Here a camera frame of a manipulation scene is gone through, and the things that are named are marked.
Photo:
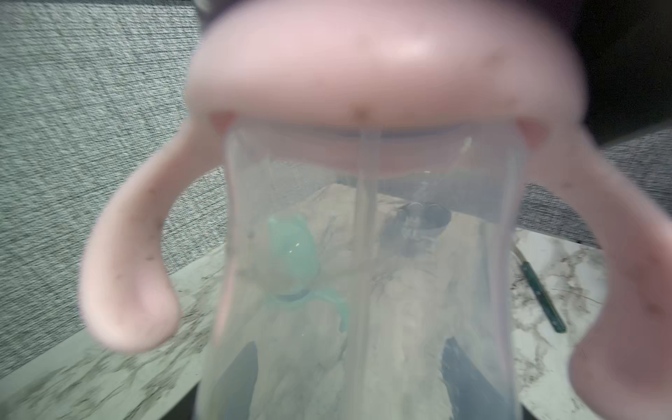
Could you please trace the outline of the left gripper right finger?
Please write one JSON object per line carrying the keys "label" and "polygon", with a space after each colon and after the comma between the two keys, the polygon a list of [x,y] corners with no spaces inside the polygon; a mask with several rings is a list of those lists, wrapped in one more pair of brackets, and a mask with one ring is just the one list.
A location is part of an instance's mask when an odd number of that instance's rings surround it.
{"label": "left gripper right finger", "polygon": [[454,338],[444,343],[440,371],[453,407],[451,419],[517,419],[512,407]]}

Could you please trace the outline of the dark blue flower dish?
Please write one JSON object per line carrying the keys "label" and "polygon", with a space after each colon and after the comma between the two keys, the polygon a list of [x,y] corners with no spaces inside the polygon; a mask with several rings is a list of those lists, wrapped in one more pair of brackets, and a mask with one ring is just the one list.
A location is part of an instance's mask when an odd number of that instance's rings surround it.
{"label": "dark blue flower dish", "polygon": [[397,209],[388,223],[388,233],[403,245],[430,243],[446,230],[452,218],[453,213],[442,205],[415,201]]}

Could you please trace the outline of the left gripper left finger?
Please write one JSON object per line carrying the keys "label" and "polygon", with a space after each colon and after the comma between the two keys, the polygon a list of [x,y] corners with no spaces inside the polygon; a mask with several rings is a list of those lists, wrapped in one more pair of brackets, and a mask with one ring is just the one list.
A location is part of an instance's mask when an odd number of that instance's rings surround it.
{"label": "left gripper left finger", "polygon": [[162,419],[249,419],[258,371],[257,344],[250,341],[211,390],[198,384]]}

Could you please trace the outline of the clear bottle front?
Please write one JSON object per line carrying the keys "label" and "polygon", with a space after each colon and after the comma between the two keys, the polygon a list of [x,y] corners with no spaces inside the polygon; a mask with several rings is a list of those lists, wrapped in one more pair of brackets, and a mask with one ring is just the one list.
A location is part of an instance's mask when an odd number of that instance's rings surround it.
{"label": "clear bottle front", "polygon": [[[454,338],[523,415],[511,345],[509,255],[525,161],[512,122],[415,131],[241,119],[224,136],[226,275],[201,386],[250,341],[249,419],[452,419],[440,371]],[[453,218],[430,243],[388,233],[397,209]],[[298,213],[320,274],[295,295],[271,284],[267,222]]]}

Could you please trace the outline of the mint bottle cap front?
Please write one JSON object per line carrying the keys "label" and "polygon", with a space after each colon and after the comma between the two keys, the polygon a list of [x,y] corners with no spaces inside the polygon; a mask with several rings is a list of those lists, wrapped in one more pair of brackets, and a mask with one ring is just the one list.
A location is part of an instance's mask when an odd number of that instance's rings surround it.
{"label": "mint bottle cap front", "polygon": [[307,290],[320,274],[317,243],[300,213],[280,213],[267,222],[271,284],[279,295]]}

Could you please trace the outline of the purple nipple collar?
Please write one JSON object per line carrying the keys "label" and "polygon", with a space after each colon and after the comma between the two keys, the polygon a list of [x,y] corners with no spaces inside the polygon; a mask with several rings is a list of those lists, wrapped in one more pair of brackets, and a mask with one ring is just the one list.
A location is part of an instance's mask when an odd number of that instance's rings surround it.
{"label": "purple nipple collar", "polygon": [[206,28],[220,15],[244,2],[245,0],[194,0],[193,4],[201,27]]}

